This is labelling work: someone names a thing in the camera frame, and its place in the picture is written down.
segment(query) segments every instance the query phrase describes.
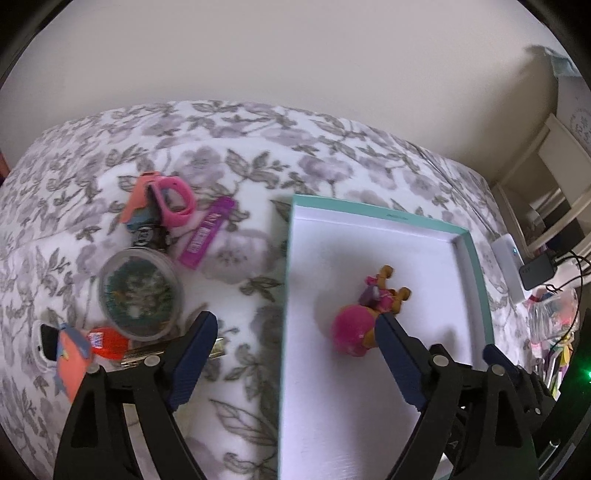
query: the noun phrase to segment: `pink watch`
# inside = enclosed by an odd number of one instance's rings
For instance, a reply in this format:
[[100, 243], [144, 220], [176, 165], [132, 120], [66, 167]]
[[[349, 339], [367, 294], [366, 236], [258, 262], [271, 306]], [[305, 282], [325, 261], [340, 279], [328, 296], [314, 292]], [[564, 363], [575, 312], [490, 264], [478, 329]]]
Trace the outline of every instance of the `pink watch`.
[[[175, 228], [178, 226], [185, 225], [191, 215], [195, 211], [195, 196], [193, 191], [184, 181], [179, 177], [156, 177], [151, 182], [152, 191], [160, 207], [162, 213], [162, 225], [166, 228]], [[171, 189], [177, 192], [183, 199], [185, 208], [179, 212], [172, 211], [166, 204], [164, 199], [163, 190]]]

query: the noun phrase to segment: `clear container lid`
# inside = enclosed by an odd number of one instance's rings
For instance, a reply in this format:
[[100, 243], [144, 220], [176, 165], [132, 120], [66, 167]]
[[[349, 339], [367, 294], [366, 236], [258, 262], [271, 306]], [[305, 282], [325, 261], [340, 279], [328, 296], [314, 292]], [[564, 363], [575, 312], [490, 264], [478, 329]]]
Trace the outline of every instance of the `clear container lid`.
[[172, 261], [149, 248], [118, 252], [99, 273], [103, 314], [132, 340], [149, 342], [166, 335], [178, 321], [182, 296]]

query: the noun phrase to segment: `floral bedspread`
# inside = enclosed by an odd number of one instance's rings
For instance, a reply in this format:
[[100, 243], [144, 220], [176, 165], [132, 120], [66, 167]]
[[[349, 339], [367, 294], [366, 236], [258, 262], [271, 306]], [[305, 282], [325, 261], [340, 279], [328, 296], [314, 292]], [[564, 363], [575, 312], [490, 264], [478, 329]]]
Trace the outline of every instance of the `floral bedspread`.
[[[96, 276], [130, 244], [118, 218], [137, 176], [148, 170], [182, 176], [201, 211], [218, 196], [236, 200], [200, 268], [180, 271], [183, 318], [211, 310], [229, 342], [228, 354], [207, 364], [190, 402], [176, 413], [210, 480], [277, 476], [283, 280], [294, 193], [468, 228], [495, 340], [527, 365], [525, 315], [508, 301], [489, 247], [505, 226], [486, 182], [472, 170], [384, 131], [301, 109], [183, 101], [111, 110], [43, 133], [0, 189], [0, 423], [40, 479], [51, 478], [69, 402], [36, 360], [33, 322], [81, 329], [104, 324]], [[173, 250], [197, 217], [173, 231]], [[126, 413], [144, 478], [158, 478], [137, 417], [132, 408]]]

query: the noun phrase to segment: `orange keychain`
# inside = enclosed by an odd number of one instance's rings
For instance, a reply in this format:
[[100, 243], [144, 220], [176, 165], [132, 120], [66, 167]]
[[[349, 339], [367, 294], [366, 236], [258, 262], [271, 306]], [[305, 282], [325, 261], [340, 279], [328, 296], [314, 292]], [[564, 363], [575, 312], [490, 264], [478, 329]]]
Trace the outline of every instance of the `orange keychain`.
[[92, 353], [110, 360], [121, 360], [129, 348], [129, 339], [111, 327], [100, 327], [88, 332]]
[[142, 173], [137, 181], [135, 182], [135, 187], [131, 191], [131, 196], [127, 201], [127, 205], [121, 212], [121, 217], [119, 217], [119, 223], [127, 223], [131, 220], [132, 215], [134, 214], [134, 210], [139, 208], [144, 208], [148, 205], [148, 199], [146, 198], [146, 186], [148, 183], [156, 180], [157, 178], [161, 177], [162, 174], [159, 171], [146, 171]]
[[91, 363], [92, 355], [88, 340], [75, 328], [62, 328], [57, 344], [56, 384], [71, 402], [74, 401], [86, 375], [86, 367]]

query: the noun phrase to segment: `purple tag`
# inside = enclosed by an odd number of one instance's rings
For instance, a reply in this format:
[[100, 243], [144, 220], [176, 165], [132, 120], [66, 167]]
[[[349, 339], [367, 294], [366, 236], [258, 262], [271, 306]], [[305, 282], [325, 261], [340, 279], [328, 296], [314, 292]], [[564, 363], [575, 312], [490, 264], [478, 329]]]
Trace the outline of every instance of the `purple tag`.
[[228, 218], [235, 205], [236, 202], [231, 197], [220, 197], [213, 202], [205, 218], [201, 220], [201, 223], [193, 232], [191, 240], [184, 248], [178, 261], [185, 267], [195, 270], [205, 256], [207, 247], [209, 247], [213, 237], [222, 226], [223, 221]]

